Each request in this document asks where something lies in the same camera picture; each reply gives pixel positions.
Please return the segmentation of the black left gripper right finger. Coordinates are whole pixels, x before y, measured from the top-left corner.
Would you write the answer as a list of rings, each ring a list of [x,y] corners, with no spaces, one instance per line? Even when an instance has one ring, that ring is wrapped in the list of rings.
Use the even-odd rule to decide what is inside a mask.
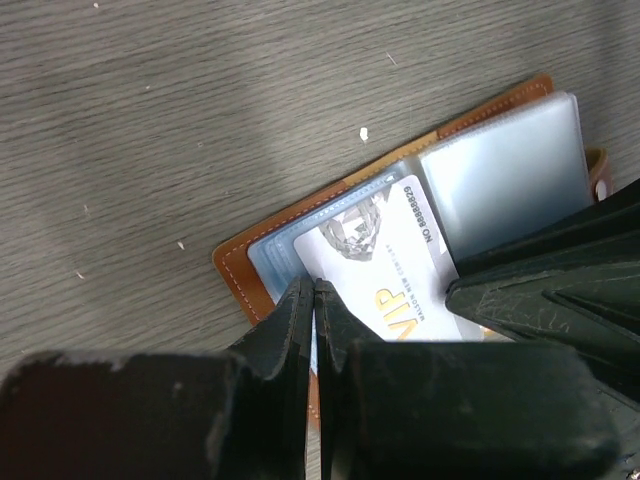
[[[326,479],[596,479],[621,446],[567,348],[386,342],[314,288]]]

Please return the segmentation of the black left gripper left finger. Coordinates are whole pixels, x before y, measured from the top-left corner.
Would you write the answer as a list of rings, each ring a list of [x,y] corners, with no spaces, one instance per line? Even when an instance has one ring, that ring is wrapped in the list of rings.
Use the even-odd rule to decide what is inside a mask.
[[[44,351],[1,386],[5,479],[301,479],[313,285],[210,354]]]

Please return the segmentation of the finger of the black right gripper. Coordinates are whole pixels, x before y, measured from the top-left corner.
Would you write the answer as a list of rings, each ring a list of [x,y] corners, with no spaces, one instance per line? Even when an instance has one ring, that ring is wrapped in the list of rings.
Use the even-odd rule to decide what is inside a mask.
[[[517,340],[568,345],[639,397],[639,184],[459,263],[447,308]]]

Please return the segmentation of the brown leather card holder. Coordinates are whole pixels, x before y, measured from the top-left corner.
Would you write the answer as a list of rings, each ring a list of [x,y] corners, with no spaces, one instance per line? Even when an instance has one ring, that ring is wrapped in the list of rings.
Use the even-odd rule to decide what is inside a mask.
[[[576,97],[536,75],[217,247],[214,264],[248,319],[265,318],[294,278],[315,279],[296,253],[297,237],[410,175],[452,260],[444,297],[464,259],[537,232],[612,189],[606,151],[583,143]],[[462,339],[432,341],[494,338],[453,315]]]

